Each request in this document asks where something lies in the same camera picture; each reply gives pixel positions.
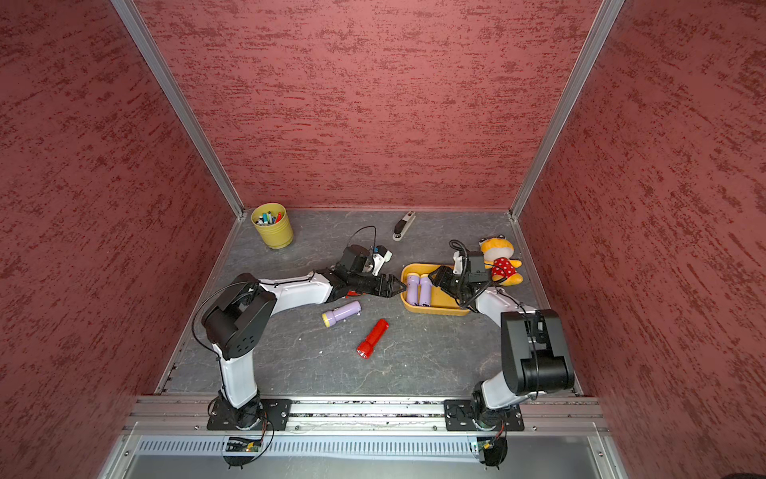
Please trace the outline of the purple flashlight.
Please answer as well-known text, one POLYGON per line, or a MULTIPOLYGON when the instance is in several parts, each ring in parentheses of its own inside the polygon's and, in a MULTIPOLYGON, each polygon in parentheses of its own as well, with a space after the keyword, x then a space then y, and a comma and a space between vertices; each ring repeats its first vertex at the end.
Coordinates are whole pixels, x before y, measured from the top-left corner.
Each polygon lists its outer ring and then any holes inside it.
POLYGON ((427 273, 424 273, 424 275, 421 275, 420 281, 419 281, 419 287, 420 287, 419 295, 418 295, 419 307, 431 307, 433 283, 429 275, 427 275, 427 273))
POLYGON ((409 273, 406 277, 406 301, 409 305, 419 305, 420 275, 409 273))
POLYGON ((361 304, 359 301, 353 301, 352 303, 347 303, 347 305, 323 313, 322 320, 326 327, 334 327, 337 323, 346 321, 349 317, 359 315, 359 313, 361 313, 361 304))

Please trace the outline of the yellow plastic storage box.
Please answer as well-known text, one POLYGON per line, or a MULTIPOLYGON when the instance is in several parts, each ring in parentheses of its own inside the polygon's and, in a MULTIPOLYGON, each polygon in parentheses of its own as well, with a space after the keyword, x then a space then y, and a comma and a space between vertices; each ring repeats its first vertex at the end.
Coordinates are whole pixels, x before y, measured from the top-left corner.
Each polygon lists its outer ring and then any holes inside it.
MULTIPOLYGON (((439 265, 436 263, 411 263, 410 265, 405 265, 400 275, 400 281, 404 283, 405 287, 408 287, 407 279, 409 275, 423 277, 423 275, 433 273, 438 267, 439 265)), ((411 313, 422 313, 423 315, 450 315, 450 317, 464 317, 470 313, 469 309, 460 309, 455 299, 450 297, 450 295, 447 295, 447 293, 444 293, 444 291, 439 289, 439 287, 436 287, 436 285, 432 285, 430 293, 430 303, 429 305, 426 305, 426 307, 409 303, 409 301, 407 301, 407 291, 401 293, 400 299, 405 309, 411 313)))

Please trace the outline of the all red flashlight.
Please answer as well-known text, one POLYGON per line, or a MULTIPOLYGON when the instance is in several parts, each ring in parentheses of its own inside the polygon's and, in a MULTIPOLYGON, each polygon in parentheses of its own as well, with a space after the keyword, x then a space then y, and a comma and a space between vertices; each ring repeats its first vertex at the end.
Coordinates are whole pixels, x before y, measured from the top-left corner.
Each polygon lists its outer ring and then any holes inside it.
POLYGON ((390 325, 386 319, 379 319, 366 339, 358 345, 356 349, 357 354, 364 359, 369 359, 373 355, 375 346, 385 335, 386 331, 388 331, 389 327, 390 325))

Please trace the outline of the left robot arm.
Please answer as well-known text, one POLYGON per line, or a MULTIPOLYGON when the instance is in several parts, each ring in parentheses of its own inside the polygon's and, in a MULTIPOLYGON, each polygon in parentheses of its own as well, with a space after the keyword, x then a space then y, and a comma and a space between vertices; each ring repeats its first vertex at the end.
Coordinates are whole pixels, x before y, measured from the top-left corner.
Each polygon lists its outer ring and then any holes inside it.
POLYGON ((397 297, 406 291, 395 275, 381 273, 384 247, 350 245, 331 267, 292 279, 258 279, 242 273, 215 296, 201 315, 209 349, 217 356, 221 388, 209 410, 209 430, 251 430, 267 425, 255 381, 253 350, 271 317, 298 307, 334 303, 357 295, 397 297))

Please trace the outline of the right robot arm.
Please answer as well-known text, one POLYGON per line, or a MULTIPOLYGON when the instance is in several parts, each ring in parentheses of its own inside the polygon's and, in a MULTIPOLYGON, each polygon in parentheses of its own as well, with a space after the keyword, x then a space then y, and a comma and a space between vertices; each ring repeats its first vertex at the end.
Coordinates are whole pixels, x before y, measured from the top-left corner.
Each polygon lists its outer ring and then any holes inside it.
POLYGON ((456 253, 453 267, 429 273, 433 287, 492 319, 501 331, 501 370, 474 388, 472 421, 481 430, 501 428, 518 406, 574 387, 576 373, 562 321, 551 309, 532 309, 514 299, 474 253, 456 253))

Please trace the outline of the yellow plush toy red dress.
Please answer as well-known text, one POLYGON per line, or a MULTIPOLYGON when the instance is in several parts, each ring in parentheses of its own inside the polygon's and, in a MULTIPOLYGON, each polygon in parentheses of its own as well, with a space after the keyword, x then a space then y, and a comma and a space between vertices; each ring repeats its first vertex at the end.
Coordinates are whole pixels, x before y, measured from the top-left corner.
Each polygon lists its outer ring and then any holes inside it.
POLYGON ((514 258, 515 248, 505 236, 481 239, 480 249, 484 265, 490 271, 494 283, 502 287, 512 287, 524 281, 519 273, 523 263, 514 258))

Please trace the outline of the grey black stapler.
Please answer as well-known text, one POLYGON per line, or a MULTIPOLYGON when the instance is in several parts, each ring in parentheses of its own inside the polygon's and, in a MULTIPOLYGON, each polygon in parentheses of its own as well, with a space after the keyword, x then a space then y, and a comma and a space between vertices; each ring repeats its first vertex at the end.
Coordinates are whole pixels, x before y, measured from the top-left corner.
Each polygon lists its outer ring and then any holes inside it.
POLYGON ((414 211, 409 211, 395 225, 392 235, 393 241, 402 241, 416 218, 414 211))

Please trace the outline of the yellow-green pen cup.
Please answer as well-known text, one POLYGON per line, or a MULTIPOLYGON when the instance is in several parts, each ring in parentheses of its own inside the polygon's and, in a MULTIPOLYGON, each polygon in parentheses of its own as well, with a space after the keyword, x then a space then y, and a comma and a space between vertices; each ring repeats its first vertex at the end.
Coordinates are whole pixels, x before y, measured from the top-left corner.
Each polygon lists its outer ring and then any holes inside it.
POLYGON ((292 244, 294 233, 285 206, 263 204, 251 213, 251 222, 271 249, 284 249, 292 244))

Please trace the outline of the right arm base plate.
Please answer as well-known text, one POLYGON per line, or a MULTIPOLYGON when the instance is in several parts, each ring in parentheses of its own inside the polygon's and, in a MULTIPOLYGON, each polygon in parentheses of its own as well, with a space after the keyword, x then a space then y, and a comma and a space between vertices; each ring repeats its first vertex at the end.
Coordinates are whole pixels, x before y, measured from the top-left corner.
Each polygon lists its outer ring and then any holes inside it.
POLYGON ((450 432, 521 432, 524 418, 518 404, 501 409, 488 409, 468 399, 447 399, 443 403, 446 428, 450 432))

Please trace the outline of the aluminium front rail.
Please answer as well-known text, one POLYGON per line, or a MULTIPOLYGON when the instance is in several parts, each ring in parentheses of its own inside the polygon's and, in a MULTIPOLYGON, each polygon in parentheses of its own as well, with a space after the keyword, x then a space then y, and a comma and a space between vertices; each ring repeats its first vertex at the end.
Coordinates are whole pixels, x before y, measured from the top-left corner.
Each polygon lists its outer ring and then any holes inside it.
MULTIPOLYGON (((600 401, 548 397, 525 402, 502 419, 480 421, 468 400, 426 396, 272 396, 263 399, 267 424, 281 435, 608 436, 600 401)), ((237 434, 209 395, 151 395, 137 399, 123 433, 237 434)))

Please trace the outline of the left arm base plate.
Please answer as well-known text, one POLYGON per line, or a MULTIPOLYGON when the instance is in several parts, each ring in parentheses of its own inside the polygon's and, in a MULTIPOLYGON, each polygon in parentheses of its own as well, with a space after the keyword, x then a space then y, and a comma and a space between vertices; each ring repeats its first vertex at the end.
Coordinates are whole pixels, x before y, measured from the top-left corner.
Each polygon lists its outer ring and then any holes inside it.
POLYGON ((292 405, 290 399, 255 397, 241 408, 234 408, 223 395, 219 395, 209 404, 207 430, 249 432, 268 427, 283 431, 292 405))

